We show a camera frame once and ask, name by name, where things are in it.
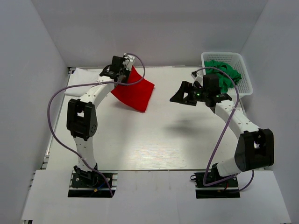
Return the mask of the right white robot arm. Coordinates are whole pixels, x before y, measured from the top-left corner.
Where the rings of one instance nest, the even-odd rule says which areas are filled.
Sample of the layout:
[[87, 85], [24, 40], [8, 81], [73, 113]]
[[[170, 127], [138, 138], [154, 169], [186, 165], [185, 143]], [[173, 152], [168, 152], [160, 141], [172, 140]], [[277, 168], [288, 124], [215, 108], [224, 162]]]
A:
[[235, 154], [232, 158], [212, 164], [208, 162], [203, 177], [204, 186], [222, 186], [228, 179], [241, 172], [274, 164], [274, 134], [270, 129], [261, 129], [252, 123], [241, 111], [237, 103], [226, 93], [221, 93], [218, 76], [203, 76], [203, 84], [198, 81], [183, 81], [179, 90], [170, 98], [170, 102], [195, 106], [203, 102], [213, 113], [219, 116], [238, 138]]

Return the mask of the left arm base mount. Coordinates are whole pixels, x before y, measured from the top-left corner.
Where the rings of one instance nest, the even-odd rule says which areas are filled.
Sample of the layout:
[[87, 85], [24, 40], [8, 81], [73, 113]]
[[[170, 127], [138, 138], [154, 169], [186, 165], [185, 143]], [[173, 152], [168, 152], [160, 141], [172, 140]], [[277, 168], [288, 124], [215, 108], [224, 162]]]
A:
[[101, 175], [96, 174], [93, 180], [81, 177], [72, 172], [68, 190], [69, 198], [112, 198], [109, 187]]

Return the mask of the white plastic basket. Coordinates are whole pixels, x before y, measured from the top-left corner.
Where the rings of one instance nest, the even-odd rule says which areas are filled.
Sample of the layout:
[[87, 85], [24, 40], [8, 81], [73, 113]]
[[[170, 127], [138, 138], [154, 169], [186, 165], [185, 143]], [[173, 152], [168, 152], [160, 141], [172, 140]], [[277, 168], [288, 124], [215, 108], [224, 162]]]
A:
[[235, 84], [239, 96], [249, 96], [253, 93], [252, 84], [242, 56], [233, 52], [204, 52], [201, 54], [203, 74], [215, 72], [219, 78], [221, 92], [235, 95]]

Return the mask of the red t shirt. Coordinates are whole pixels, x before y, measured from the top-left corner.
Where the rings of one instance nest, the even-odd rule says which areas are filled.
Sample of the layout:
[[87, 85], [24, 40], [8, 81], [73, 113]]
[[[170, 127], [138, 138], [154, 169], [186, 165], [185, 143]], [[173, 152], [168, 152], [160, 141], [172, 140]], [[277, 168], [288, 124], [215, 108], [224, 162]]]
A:
[[118, 85], [111, 93], [125, 105], [139, 112], [145, 112], [154, 87], [153, 83], [143, 79], [134, 85]]

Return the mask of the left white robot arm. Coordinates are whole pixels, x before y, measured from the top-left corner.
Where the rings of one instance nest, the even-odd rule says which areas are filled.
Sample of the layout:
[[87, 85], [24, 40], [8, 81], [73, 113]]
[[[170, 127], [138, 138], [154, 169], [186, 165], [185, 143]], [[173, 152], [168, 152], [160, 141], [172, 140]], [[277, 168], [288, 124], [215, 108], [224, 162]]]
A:
[[93, 152], [93, 136], [98, 125], [96, 108], [117, 86], [117, 82], [128, 82], [134, 62], [134, 56], [113, 56], [111, 65], [103, 69], [96, 79], [98, 84], [78, 99], [68, 102], [66, 127], [75, 141], [77, 152], [82, 156], [74, 170], [88, 186], [96, 185], [99, 180], [99, 175], [94, 172], [97, 162]]

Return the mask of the folded white t shirt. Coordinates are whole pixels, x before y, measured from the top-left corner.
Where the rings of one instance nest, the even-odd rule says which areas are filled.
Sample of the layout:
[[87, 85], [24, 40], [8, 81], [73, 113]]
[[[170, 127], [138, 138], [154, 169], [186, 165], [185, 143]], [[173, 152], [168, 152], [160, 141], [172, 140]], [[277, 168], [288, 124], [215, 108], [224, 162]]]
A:
[[[81, 68], [76, 68], [70, 75], [68, 86], [78, 85], [78, 84], [90, 84], [96, 83], [102, 69], [86, 70]], [[86, 92], [90, 90], [91, 86], [80, 86], [67, 89], [64, 93], [67, 96], [81, 97]]]

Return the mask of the green t shirt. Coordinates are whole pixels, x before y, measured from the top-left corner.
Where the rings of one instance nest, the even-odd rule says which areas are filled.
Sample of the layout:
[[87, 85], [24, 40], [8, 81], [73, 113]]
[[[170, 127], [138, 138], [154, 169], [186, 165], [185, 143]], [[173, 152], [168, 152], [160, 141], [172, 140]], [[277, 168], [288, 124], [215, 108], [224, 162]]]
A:
[[241, 74], [237, 70], [234, 70], [229, 64], [225, 62], [210, 60], [210, 61], [204, 61], [204, 64], [205, 67], [210, 67], [209, 69], [205, 70], [206, 74], [211, 74], [211, 73], [217, 74], [219, 79], [219, 87], [222, 93], [227, 93], [229, 89], [234, 88], [234, 85], [232, 84], [230, 79], [219, 70], [225, 72], [234, 81], [235, 85], [237, 85], [242, 79]]

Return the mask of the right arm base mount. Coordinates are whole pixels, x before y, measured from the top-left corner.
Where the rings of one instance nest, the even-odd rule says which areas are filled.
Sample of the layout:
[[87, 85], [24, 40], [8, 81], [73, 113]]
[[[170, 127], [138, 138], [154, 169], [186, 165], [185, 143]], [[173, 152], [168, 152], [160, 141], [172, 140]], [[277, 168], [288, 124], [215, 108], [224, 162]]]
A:
[[236, 177], [211, 186], [205, 186], [203, 179], [204, 172], [197, 172], [190, 176], [190, 180], [195, 182], [197, 199], [240, 198], [239, 184]]

